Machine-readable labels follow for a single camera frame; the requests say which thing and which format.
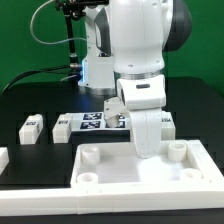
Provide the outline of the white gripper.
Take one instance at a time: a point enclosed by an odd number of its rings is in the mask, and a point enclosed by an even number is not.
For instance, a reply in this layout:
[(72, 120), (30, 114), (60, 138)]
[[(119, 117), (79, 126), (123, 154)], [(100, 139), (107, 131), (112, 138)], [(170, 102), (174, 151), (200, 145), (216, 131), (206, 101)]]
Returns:
[(166, 105), (164, 76), (137, 80), (120, 78), (117, 95), (130, 116), (137, 155), (149, 158), (157, 154), (161, 144), (162, 108)]

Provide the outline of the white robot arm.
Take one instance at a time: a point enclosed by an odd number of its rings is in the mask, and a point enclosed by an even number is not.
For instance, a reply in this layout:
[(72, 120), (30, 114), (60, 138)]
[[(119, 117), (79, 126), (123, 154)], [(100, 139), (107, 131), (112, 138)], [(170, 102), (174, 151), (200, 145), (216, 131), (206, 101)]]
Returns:
[(82, 91), (112, 95), (104, 103), (110, 127), (131, 121), (136, 153), (158, 152), (166, 105), (163, 54), (178, 50), (192, 30), (184, 0), (85, 0), (87, 55)]

